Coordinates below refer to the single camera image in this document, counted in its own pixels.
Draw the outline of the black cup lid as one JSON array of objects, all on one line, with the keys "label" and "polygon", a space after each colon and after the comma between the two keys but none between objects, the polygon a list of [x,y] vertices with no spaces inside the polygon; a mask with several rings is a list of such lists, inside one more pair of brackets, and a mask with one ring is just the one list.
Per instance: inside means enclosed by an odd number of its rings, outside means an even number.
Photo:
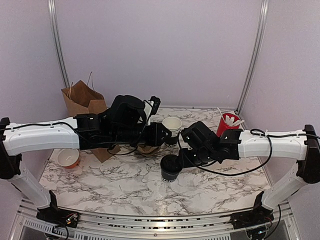
[{"label": "black cup lid", "polygon": [[162,171],[170,174],[179,173],[182,170],[178,156],[174,154],[165,155],[160,161],[160,167]]}]

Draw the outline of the black takeout coffee cup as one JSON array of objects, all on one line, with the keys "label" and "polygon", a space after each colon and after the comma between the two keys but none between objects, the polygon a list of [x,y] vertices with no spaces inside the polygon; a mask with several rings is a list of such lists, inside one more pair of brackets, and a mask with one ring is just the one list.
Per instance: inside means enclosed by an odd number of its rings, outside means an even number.
[{"label": "black takeout coffee cup", "polygon": [[174,154],[165,155],[160,161],[160,168],[162,179],[168,183],[175,181],[183,169]]}]

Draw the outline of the brown paper bag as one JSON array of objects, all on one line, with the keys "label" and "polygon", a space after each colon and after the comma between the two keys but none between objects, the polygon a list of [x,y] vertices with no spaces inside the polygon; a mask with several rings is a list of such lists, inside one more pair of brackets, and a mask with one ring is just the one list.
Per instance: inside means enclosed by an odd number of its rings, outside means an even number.
[{"label": "brown paper bag", "polygon": [[87,83],[79,80],[76,84],[61,89],[70,117],[78,114],[99,114],[107,110],[104,96],[95,91],[93,86],[89,86],[92,82],[93,72],[90,72]]}]

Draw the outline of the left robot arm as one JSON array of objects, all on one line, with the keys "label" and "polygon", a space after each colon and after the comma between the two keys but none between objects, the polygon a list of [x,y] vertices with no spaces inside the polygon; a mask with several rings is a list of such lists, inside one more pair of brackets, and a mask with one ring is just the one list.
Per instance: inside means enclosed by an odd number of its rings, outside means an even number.
[{"label": "left robot arm", "polygon": [[172,133],[151,117],[161,100],[140,100],[118,95],[111,107],[100,113],[83,113],[61,120],[14,123],[0,121],[0,178],[11,182],[53,223],[63,219],[56,198],[23,166],[22,154],[50,149],[110,149],[115,145],[161,146]]}]

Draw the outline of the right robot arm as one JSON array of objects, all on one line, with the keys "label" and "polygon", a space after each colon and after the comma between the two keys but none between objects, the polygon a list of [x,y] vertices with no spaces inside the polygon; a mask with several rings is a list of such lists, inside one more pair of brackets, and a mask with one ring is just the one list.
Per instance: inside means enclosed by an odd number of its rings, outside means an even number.
[{"label": "right robot arm", "polygon": [[247,219],[258,224],[268,212],[282,201],[308,184],[320,181],[320,143],[312,125],[306,124],[302,130],[267,133],[257,128],[251,130],[227,129],[217,136],[201,121],[181,132],[182,139],[189,148],[179,150],[176,163],[178,169],[196,167],[201,169],[211,161],[266,157],[296,160],[288,171],[270,189],[260,193]]}]

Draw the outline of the stack of paper cups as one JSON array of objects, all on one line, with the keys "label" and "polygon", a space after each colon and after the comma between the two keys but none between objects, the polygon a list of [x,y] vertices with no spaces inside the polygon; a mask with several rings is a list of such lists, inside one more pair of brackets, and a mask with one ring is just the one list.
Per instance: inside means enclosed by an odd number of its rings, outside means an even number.
[{"label": "stack of paper cups", "polygon": [[173,148],[178,143],[178,134],[181,131],[182,121],[174,116],[166,117],[162,124],[171,132],[171,137],[165,140],[164,144],[168,148]]}]

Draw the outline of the cardboard cup carrier tray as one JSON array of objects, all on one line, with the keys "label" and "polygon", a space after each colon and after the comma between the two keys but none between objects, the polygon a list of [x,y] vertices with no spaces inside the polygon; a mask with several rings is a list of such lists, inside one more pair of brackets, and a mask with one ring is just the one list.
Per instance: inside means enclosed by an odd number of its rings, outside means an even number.
[{"label": "cardboard cup carrier tray", "polygon": [[159,146],[138,145],[137,151],[143,156],[151,156],[159,151]]}]

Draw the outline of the red cylindrical holder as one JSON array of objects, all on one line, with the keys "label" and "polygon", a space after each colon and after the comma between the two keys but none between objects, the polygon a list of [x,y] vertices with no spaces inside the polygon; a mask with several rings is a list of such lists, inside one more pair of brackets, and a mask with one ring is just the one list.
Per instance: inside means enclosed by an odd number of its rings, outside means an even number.
[{"label": "red cylindrical holder", "polygon": [[216,135],[220,137],[225,130],[234,130],[240,127],[240,118],[232,113],[223,113],[220,119]]}]

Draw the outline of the white wrapped straw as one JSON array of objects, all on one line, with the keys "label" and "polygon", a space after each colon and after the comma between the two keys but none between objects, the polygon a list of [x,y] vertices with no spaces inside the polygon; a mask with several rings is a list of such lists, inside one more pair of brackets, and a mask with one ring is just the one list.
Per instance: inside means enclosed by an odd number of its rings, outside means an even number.
[{"label": "white wrapped straw", "polygon": [[223,119],[223,121],[226,122],[226,118],[225,118],[224,114],[222,113],[221,109],[220,109],[219,107],[217,107],[217,109],[218,109],[218,111],[219,111],[219,113],[220,113],[221,118]]}]

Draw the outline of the orange white bowl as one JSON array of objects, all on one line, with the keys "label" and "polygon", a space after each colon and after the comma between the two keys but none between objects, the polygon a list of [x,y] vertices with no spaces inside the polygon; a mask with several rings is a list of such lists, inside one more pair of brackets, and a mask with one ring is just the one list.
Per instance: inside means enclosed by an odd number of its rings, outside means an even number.
[{"label": "orange white bowl", "polygon": [[80,153],[77,149],[61,149],[56,161],[63,168],[72,169],[78,165]]}]

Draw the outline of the right aluminium frame post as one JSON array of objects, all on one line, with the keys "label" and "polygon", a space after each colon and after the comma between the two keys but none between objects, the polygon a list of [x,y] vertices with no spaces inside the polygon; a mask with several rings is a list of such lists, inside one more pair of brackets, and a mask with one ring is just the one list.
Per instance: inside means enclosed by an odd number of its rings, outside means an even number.
[{"label": "right aluminium frame post", "polygon": [[259,54],[261,52],[264,35],[265,35],[266,24],[267,24],[269,3],[270,3],[269,0],[261,1],[257,30],[256,30],[254,44],[253,44],[253,50],[252,50],[251,58],[249,61],[249,66],[246,73],[244,85],[243,85],[240,98],[235,110],[239,115],[241,114],[245,106],[246,99],[249,95],[249,91],[254,78],[254,73],[255,73],[257,62],[258,62]]}]

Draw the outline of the aluminium frame post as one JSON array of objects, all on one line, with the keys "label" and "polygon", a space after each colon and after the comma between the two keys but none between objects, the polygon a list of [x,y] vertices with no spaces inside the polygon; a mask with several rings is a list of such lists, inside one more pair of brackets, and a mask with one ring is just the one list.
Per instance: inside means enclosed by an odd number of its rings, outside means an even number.
[{"label": "aluminium frame post", "polygon": [[240,98],[235,110],[239,115],[241,114],[245,106],[246,99],[249,95],[249,91],[254,78],[254,73],[255,73],[257,62],[258,62],[259,54],[261,52],[264,35],[265,35],[266,24],[267,24],[269,3],[270,3],[269,0],[261,1],[257,30],[256,30],[254,44],[253,44],[253,50],[252,50],[251,58],[249,61],[249,66],[246,73],[244,85],[243,85]]},{"label": "aluminium frame post", "polygon": [[63,48],[62,48],[61,38],[59,33],[59,24],[58,24],[55,0],[48,0],[48,11],[49,11],[51,31],[52,31],[53,42],[54,42],[55,51],[57,55],[58,65],[61,72],[63,84],[67,88],[67,87],[70,87],[70,81],[69,81],[68,72],[65,64],[64,55],[63,55]]}]

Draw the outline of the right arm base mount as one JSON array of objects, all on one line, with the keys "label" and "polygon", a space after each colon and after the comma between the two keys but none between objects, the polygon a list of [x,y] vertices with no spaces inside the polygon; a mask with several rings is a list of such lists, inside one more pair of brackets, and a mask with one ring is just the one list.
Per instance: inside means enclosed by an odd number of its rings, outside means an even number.
[{"label": "right arm base mount", "polygon": [[263,194],[264,191],[256,196],[251,210],[231,214],[230,223],[233,225],[234,229],[252,227],[274,220],[273,210],[263,207]]}]

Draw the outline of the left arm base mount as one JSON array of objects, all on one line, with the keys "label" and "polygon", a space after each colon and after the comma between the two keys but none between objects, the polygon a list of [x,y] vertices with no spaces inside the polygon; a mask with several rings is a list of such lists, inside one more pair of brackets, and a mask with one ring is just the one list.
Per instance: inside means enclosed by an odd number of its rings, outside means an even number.
[{"label": "left arm base mount", "polygon": [[36,218],[53,224],[60,224],[70,228],[76,228],[80,218],[80,213],[73,210],[59,208],[56,195],[49,190],[49,207],[37,209]]}]

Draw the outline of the left aluminium frame post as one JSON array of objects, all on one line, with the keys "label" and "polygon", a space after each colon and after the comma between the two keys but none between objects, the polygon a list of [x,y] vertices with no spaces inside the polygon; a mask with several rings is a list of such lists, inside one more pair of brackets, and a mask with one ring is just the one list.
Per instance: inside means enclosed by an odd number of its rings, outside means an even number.
[{"label": "left aluminium frame post", "polygon": [[65,64],[64,55],[63,55],[63,48],[62,48],[61,38],[59,33],[59,24],[58,24],[55,0],[48,0],[48,11],[49,11],[51,31],[52,31],[53,42],[54,42],[55,51],[57,55],[58,65],[61,72],[63,84],[67,88],[67,87],[70,87],[70,81],[69,81],[68,72]]}]

